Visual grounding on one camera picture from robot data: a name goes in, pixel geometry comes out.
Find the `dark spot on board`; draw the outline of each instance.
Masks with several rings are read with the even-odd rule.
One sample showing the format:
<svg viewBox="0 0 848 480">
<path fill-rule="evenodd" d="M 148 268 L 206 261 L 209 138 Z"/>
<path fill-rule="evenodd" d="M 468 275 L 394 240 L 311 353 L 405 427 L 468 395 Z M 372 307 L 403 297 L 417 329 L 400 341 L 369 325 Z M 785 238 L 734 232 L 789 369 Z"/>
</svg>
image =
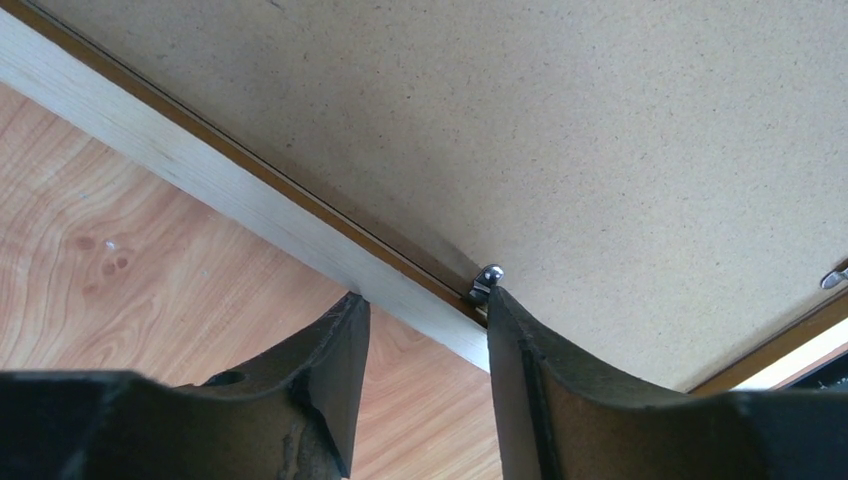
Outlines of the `dark spot on board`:
<svg viewBox="0 0 848 480">
<path fill-rule="evenodd" d="M 97 242 L 95 242 L 91 237 L 79 237 L 74 241 L 74 243 L 80 250 L 91 250 Z"/>
</svg>

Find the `wooden frame edge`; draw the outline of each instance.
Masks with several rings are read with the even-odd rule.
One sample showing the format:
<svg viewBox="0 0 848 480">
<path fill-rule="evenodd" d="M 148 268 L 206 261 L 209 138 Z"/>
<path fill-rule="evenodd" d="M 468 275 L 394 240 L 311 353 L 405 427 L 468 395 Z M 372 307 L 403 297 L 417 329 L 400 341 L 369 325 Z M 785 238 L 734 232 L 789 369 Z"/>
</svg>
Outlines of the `wooden frame edge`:
<svg viewBox="0 0 848 480">
<path fill-rule="evenodd" d="M 730 390 L 846 318 L 848 289 L 814 307 L 690 393 L 711 395 Z"/>
<path fill-rule="evenodd" d="M 0 0 L 0 38 L 0 81 L 488 371 L 485 320 L 456 292 L 47 12 Z"/>
</svg>

